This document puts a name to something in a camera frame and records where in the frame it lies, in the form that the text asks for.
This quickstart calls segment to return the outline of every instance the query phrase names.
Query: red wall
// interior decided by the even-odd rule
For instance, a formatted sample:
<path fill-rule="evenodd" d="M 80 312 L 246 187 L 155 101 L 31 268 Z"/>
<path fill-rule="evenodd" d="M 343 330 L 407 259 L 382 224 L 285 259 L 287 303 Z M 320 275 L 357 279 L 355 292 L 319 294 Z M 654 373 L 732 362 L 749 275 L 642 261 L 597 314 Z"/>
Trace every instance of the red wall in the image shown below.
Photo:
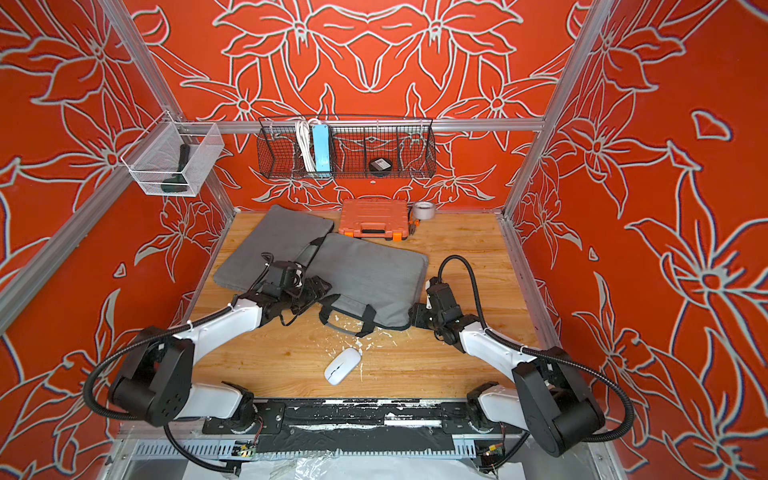
<path fill-rule="evenodd" d="M 159 113 L 97 5 L 0 8 L 0 289 Z M 118 425 L 84 407 L 86 375 L 136 329 L 183 316 L 223 226 L 206 187 L 126 190 L 2 335 L 0 478 L 95 478 Z"/>
<path fill-rule="evenodd" d="M 4 2 L 0 11 L 0 290 L 160 113 L 94 4 Z"/>
<path fill-rule="evenodd" d="M 514 215 L 631 478 L 768 475 L 765 45 L 764 2 L 617 2 Z"/>
<path fill-rule="evenodd" d="M 328 111 L 543 115 L 589 6 L 585 0 L 125 3 L 188 118 L 245 121 Z M 256 173 L 255 139 L 228 137 L 232 155 L 218 162 L 217 173 L 243 209 L 339 208 L 344 198 L 361 195 L 491 209 L 504 204 L 533 133 L 439 135 L 431 180 L 374 183 L 266 180 Z"/>

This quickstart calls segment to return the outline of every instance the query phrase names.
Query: black handle strap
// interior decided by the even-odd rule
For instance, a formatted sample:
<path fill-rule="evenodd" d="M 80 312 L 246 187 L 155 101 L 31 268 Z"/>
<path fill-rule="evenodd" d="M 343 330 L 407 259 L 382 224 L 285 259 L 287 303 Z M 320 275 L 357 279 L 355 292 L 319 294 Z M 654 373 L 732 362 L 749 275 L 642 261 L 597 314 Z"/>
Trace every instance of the black handle strap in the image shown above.
<path fill-rule="evenodd" d="M 376 309 L 370 306 L 370 304 L 367 304 L 366 309 L 362 312 L 362 316 L 357 316 L 352 313 L 345 312 L 344 310 L 333 308 L 333 303 L 336 302 L 340 297 L 341 294 L 334 293 L 333 295 L 328 295 L 318 301 L 318 303 L 323 306 L 320 309 L 320 322 L 325 326 L 331 327 L 337 332 L 346 333 L 347 335 L 354 335 L 359 338 L 363 338 L 364 336 L 373 333 L 373 329 L 376 328 L 373 323 L 373 319 L 376 318 Z M 360 331 L 353 332 L 352 330 L 343 329 L 340 326 L 328 323 L 328 319 L 331 317 L 331 312 L 334 310 L 339 313 L 343 313 L 344 315 L 351 316 L 352 318 L 362 320 L 362 327 L 360 328 Z"/>
<path fill-rule="evenodd" d="M 317 255 L 317 251 L 320 250 L 320 246 L 323 245 L 325 239 L 325 237 L 317 237 L 315 240 L 309 242 L 306 247 L 301 250 L 301 253 L 296 256 L 294 262 L 299 265 L 304 265 L 305 268 L 308 267 L 310 263 L 312 263 L 312 260 L 315 259 L 315 255 Z"/>

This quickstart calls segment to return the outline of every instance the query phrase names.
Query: duct tape roll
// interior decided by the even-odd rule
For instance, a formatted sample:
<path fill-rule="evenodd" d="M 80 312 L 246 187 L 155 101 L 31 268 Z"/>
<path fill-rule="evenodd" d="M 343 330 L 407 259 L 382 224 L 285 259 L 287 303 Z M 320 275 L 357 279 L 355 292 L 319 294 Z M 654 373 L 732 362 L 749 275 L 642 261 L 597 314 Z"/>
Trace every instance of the duct tape roll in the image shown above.
<path fill-rule="evenodd" d="M 417 220 L 435 218 L 437 207 L 432 202 L 416 202 L 413 204 L 413 217 Z"/>

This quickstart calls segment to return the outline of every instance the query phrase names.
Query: wooden tabletop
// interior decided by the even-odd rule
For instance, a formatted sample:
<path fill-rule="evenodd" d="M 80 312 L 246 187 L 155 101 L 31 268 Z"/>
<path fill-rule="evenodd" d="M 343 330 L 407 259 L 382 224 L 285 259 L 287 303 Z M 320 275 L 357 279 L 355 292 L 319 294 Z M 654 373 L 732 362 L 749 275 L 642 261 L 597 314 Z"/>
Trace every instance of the wooden tabletop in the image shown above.
<path fill-rule="evenodd" d="M 315 212 L 338 226 L 338 212 Z M 234 292 L 214 283 L 214 272 L 263 218 L 237 214 L 214 268 L 206 279 L 192 319 L 226 306 Z M 422 222 L 415 235 L 402 242 L 371 240 L 388 247 L 424 253 L 429 257 L 427 278 L 435 276 L 448 255 L 469 260 L 477 277 L 483 313 L 488 324 L 529 346 L 538 346 L 534 327 L 509 262 L 494 214 L 438 214 Z M 443 273 L 464 313 L 475 313 L 475 302 L 464 266 L 454 260 Z M 422 302 L 426 294 L 422 293 Z M 377 328 L 365 338 L 344 335 L 323 326 L 314 306 L 293 325 L 274 320 L 245 333 L 206 355 L 194 368 L 194 381 L 234 382 L 256 397 L 326 398 L 462 398 L 488 381 L 511 386 L 500 372 L 480 359 L 439 342 L 429 330 L 392 331 Z M 359 325 L 338 315 L 340 325 Z M 323 372 L 345 348 L 362 352 L 358 368 L 339 385 L 330 385 Z"/>

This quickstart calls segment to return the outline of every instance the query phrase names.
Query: white computer mouse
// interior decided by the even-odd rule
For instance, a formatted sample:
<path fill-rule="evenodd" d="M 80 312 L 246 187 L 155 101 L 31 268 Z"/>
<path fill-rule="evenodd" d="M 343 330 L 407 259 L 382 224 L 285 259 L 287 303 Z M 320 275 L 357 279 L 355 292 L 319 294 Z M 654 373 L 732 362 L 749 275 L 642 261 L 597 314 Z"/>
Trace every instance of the white computer mouse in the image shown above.
<path fill-rule="evenodd" d="M 360 353 L 355 349 L 345 349 L 326 368 L 326 380 L 331 385 L 339 385 L 344 377 L 360 363 Z"/>

